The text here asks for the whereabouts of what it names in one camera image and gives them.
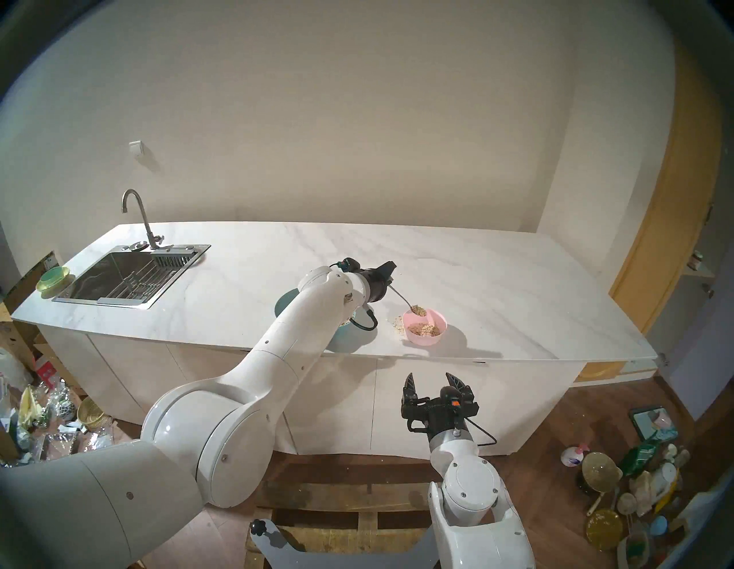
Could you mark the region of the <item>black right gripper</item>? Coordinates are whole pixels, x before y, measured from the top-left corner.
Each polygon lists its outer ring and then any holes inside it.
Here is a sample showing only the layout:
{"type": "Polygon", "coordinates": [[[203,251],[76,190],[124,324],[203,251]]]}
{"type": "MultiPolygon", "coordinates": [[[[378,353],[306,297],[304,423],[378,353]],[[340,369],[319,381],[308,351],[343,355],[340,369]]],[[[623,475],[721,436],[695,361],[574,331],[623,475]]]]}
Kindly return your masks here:
{"type": "MultiPolygon", "coordinates": [[[[460,378],[446,372],[448,384],[459,392],[472,392],[460,378]]],[[[413,373],[406,377],[402,390],[401,416],[410,432],[424,432],[436,436],[444,431],[466,430],[465,420],[479,412],[475,401],[464,401],[461,396],[439,396],[434,399],[418,398],[413,373]]]]}

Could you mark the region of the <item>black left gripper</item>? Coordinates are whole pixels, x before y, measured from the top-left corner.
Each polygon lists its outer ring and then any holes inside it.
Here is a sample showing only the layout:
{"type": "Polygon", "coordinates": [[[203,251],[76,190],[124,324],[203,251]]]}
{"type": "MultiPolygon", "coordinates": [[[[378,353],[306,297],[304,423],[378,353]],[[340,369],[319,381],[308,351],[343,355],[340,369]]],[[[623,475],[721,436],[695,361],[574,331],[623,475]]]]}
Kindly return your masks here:
{"type": "Polygon", "coordinates": [[[368,293],[365,295],[367,303],[378,302],[387,294],[395,269],[396,264],[393,261],[386,261],[379,269],[363,270],[363,278],[368,284],[368,293]]]}

